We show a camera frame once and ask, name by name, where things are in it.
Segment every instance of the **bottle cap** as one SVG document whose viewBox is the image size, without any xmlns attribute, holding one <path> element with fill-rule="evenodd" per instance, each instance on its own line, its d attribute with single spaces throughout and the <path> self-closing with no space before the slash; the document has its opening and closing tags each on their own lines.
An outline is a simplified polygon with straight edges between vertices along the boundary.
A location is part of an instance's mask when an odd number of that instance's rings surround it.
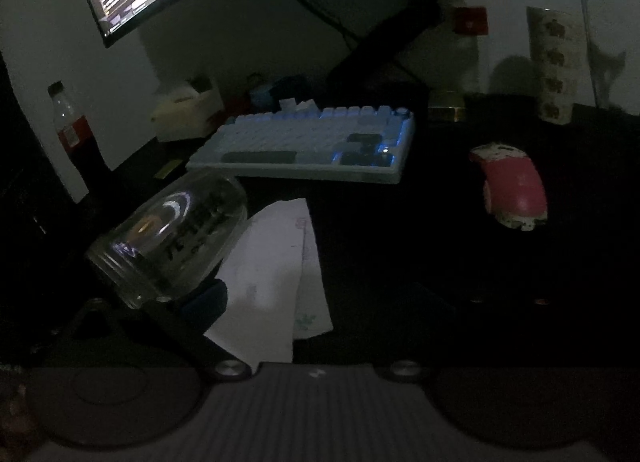
<svg viewBox="0 0 640 462">
<path fill-rule="evenodd" d="M 64 89 L 65 87 L 62 86 L 62 81 L 56 81 L 52 85 L 49 85 L 49 88 L 47 88 L 47 92 L 49 93 L 49 97 L 53 97 L 62 92 Z"/>
</svg>

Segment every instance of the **computer mouse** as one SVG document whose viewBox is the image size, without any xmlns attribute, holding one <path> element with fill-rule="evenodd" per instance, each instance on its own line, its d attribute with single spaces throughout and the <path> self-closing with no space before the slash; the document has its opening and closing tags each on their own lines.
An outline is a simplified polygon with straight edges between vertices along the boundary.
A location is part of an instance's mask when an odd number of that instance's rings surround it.
<svg viewBox="0 0 640 462">
<path fill-rule="evenodd" d="M 545 188 L 525 152 L 492 142 L 472 149 L 470 159 L 484 172 L 484 207 L 498 222 L 523 231 L 546 222 Z"/>
</svg>

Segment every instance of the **white keyboard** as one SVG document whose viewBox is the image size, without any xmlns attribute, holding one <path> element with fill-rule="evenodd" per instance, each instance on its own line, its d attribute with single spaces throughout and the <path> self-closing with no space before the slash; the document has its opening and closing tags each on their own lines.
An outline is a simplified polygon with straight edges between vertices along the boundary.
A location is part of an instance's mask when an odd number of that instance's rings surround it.
<svg viewBox="0 0 640 462">
<path fill-rule="evenodd" d="M 253 114 L 227 121 L 188 169 L 237 176 L 396 184 L 414 134 L 406 108 L 352 106 Z"/>
</svg>

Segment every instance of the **silver screw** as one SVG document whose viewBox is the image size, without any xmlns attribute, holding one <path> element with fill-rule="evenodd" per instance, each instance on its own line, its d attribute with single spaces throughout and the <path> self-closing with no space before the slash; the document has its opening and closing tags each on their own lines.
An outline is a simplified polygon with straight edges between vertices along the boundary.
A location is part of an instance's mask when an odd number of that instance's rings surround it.
<svg viewBox="0 0 640 462">
<path fill-rule="evenodd" d="M 244 374 L 245 370 L 246 365 L 237 359 L 227 359 L 216 365 L 216 373 L 224 377 L 238 377 Z"/>
<path fill-rule="evenodd" d="M 396 361 L 391 365 L 391 373 L 396 377 L 415 377 L 420 374 L 422 367 L 413 361 Z"/>
</svg>

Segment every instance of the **ribbed surface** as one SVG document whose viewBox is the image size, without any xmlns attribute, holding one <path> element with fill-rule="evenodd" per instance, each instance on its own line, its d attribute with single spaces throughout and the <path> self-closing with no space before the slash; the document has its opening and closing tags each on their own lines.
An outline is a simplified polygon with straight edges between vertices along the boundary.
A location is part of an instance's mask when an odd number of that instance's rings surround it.
<svg viewBox="0 0 640 462">
<path fill-rule="evenodd" d="M 113 453 L 46 445 L 33 462 L 605 461 L 587 444 L 518 452 L 451 427 L 417 386 L 367 366 L 268 365 L 213 389 L 200 413 L 154 444 Z"/>
</svg>

